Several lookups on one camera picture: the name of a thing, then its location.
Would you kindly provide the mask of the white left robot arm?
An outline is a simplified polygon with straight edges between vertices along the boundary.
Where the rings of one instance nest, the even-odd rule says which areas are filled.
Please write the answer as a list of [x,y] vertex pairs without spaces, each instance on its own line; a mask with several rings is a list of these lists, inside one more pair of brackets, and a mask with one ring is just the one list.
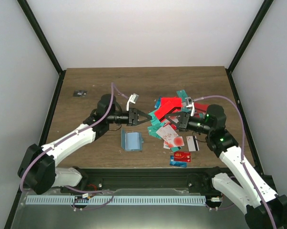
[[137,126],[152,117],[136,108],[122,110],[112,94],[100,98],[96,109],[75,130],[51,143],[32,144],[26,150],[18,176],[20,189],[28,186],[40,195],[53,187],[65,187],[84,193],[88,187],[87,174],[78,167],[60,168],[58,165],[81,147],[93,143],[109,131],[110,124]]

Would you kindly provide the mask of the teal card front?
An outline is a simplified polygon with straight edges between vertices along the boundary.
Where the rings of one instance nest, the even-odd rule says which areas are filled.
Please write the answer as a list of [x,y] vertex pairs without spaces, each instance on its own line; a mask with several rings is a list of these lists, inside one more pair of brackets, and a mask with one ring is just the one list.
[[164,122],[161,122],[156,116],[155,116],[155,112],[156,110],[152,111],[149,113],[149,115],[151,116],[151,125],[155,126],[155,125],[160,125],[160,126],[164,126]]

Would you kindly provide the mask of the blue card holder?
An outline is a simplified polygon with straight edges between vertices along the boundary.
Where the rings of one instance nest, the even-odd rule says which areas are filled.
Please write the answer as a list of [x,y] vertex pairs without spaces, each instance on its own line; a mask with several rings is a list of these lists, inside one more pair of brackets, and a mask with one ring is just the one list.
[[123,150],[128,152],[142,151],[143,143],[142,133],[121,130],[121,147]]

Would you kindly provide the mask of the red card black stripe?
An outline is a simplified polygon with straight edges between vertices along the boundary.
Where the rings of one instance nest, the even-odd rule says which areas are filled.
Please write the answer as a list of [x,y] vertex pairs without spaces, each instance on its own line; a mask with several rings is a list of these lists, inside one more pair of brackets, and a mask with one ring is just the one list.
[[180,97],[162,97],[160,106],[155,111],[155,117],[162,122],[165,116],[175,111],[180,111],[182,108],[182,98]]

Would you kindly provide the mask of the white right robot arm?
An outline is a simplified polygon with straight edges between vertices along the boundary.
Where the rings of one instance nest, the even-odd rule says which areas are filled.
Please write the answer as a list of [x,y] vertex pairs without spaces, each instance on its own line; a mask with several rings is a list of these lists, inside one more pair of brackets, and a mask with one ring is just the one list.
[[246,159],[242,148],[226,129],[226,115],[220,105],[207,107],[204,118],[186,112],[166,114],[179,130],[205,134],[208,148],[230,169],[203,179],[203,188],[216,190],[228,197],[244,214],[251,229],[279,229],[287,224],[287,196],[279,195]]

